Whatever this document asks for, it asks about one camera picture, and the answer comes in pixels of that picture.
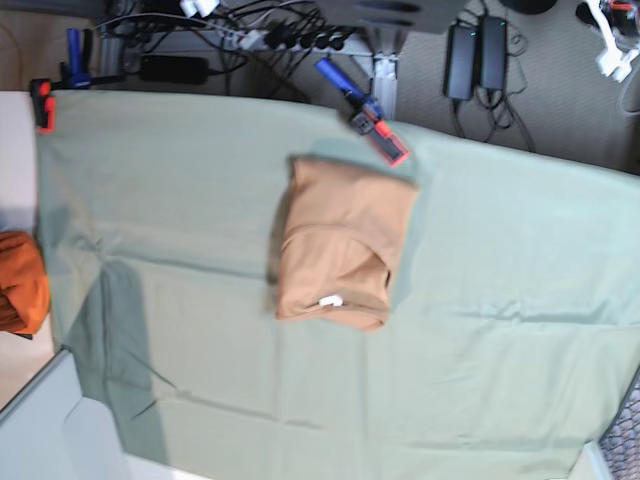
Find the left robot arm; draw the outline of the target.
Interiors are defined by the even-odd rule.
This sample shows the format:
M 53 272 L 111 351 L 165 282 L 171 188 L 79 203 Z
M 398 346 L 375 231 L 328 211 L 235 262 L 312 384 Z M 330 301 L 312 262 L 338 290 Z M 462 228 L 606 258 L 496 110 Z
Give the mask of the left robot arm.
M 600 8 L 615 33 L 639 37 L 639 2 L 633 0 L 601 1 Z

